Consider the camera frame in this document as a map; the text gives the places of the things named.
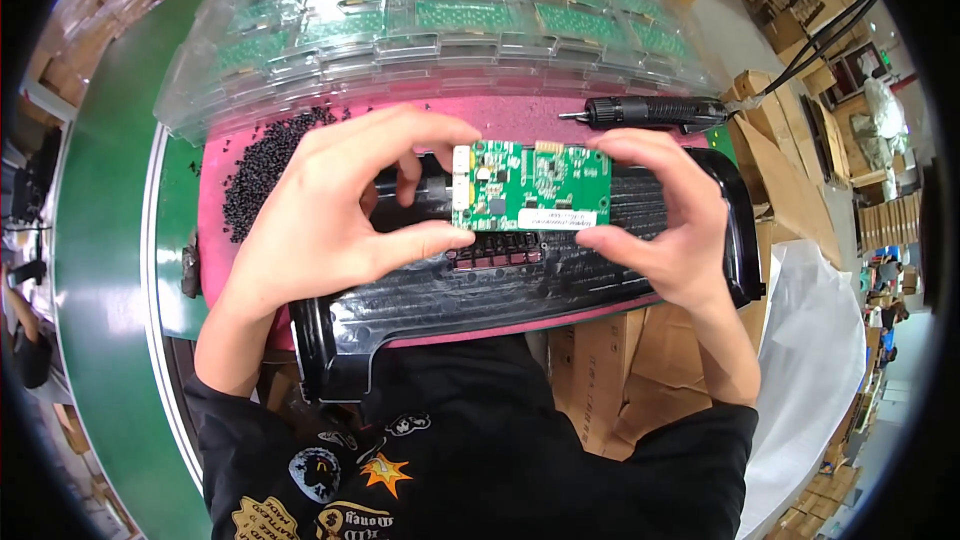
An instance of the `screwdriver handle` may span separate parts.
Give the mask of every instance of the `screwdriver handle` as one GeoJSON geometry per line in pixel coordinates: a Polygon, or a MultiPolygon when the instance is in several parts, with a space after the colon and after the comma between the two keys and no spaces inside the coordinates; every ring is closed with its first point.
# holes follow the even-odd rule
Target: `screwdriver handle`
{"type": "Polygon", "coordinates": [[[597,130],[615,127],[679,126],[684,134],[726,123],[722,102],[708,96],[607,96],[588,98],[587,123],[597,130]]]}

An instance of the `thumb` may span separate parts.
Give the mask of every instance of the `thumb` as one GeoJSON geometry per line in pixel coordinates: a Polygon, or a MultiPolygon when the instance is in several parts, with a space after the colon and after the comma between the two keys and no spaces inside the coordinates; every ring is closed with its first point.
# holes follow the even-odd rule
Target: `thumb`
{"type": "Polygon", "coordinates": [[[380,275],[410,265],[414,261],[474,243],[474,232],[455,228],[444,221],[422,221],[405,228],[379,234],[373,254],[380,275]]]}
{"type": "Polygon", "coordinates": [[[577,232],[577,244],[592,248],[608,260],[640,274],[644,266],[653,263],[655,248],[616,225],[598,225],[577,232]]]}

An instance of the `stack of plastic trays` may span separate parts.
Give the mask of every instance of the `stack of plastic trays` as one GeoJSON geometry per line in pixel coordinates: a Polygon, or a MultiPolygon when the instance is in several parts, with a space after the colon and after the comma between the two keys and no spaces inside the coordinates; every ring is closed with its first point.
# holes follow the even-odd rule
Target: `stack of plastic trays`
{"type": "Polygon", "coordinates": [[[154,110],[194,144],[324,103],[716,94],[668,0],[205,0],[154,110]]]}

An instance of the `gray floor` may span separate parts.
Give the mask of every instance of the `gray floor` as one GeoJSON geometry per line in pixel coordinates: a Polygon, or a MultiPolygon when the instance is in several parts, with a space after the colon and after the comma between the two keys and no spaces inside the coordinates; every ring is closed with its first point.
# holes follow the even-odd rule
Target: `gray floor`
{"type": "MultiPolygon", "coordinates": [[[[713,66],[726,74],[723,81],[729,86],[734,77],[744,70],[761,70],[779,74],[784,65],[774,49],[763,37],[761,31],[754,25],[742,0],[697,0],[693,3],[691,14],[694,21],[699,23],[706,46],[716,55],[713,66]]],[[[790,90],[795,95],[806,94],[804,85],[792,80],[790,90]]],[[[850,285],[858,294],[860,304],[863,304],[863,295],[859,291],[859,271],[862,259],[858,256],[857,229],[853,192],[849,189],[824,185],[822,187],[823,202],[833,223],[833,231],[840,245],[840,257],[843,270],[852,272],[850,285]]],[[[797,486],[779,509],[770,515],[764,524],[758,527],[748,538],[762,538],[769,532],[780,515],[800,496],[807,483],[817,472],[819,462],[811,468],[804,482],[797,486]]]]}

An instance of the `pink work surface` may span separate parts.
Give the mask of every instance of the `pink work surface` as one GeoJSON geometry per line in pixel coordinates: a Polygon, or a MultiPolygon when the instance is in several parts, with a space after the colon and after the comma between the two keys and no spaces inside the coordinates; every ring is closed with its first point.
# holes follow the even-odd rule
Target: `pink work surface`
{"type": "MultiPolygon", "coordinates": [[[[350,107],[354,117],[362,116],[368,106],[383,108],[392,103],[355,104],[350,107]]],[[[582,98],[557,98],[550,96],[469,96],[458,98],[435,98],[423,102],[437,113],[459,117],[479,129],[484,138],[533,145],[535,141],[564,142],[582,145],[587,138],[597,135],[589,127],[572,121],[557,118],[559,113],[581,111],[582,98]]],[[[334,114],[341,115],[341,109],[335,108],[334,114]]],[[[254,128],[229,135],[218,135],[214,130],[203,150],[203,166],[199,175],[199,203],[197,208],[197,246],[199,251],[199,282],[203,289],[203,299],[212,307],[217,301],[234,265],[240,245],[231,242],[231,231],[224,231],[223,204],[224,182],[228,175],[236,174],[236,161],[243,159],[243,150],[256,142],[262,133],[254,128]]],[[[684,146],[705,148],[707,140],[703,134],[689,136],[676,135],[677,142],[684,146]]],[[[603,312],[580,315],[579,318],[597,317],[603,312]]],[[[572,323],[574,319],[558,317],[556,321],[538,321],[528,326],[511,326],[509,330],[482,330],[471,333],[446,335],[440,337],[397,340],[393,346],[412,346],[435,342],[456,342],[475,338],[485,338],[501,334],[524,332],[527,330],[552,327],[572,323]]],[[[269,348],[294,350],[293,336],[290,333],[290,313],[284,306],[273,319],[273,327],[267,340],[269,348]]]]}

